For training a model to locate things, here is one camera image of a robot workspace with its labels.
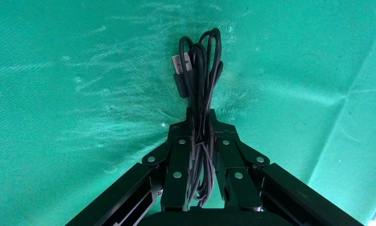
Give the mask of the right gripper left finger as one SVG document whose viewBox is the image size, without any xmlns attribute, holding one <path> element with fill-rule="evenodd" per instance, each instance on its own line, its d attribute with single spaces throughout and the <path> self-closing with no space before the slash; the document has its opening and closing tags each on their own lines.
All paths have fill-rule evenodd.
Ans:
<svg viewBox="0 0 376 226">
<path fill-rule="evenodd" d="M 169 126 L 164 143 L 150 151 L 77 214 L 69 226 L 146 226 L 144 217 L 161 193 L 162 211 L 186 211 L 193 112 Z"/>
</svg>

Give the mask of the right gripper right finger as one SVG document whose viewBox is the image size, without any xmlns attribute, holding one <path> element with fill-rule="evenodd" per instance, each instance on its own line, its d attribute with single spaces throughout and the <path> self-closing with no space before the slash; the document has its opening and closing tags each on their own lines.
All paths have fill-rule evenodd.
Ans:
<svg viewBox="0 0 376 226">
<path fill-rule="evenodd" d="M 210 110 L 225 220 L 239 226 L 358 226 L 358 220 L 240 140 Z"/>
</svg>

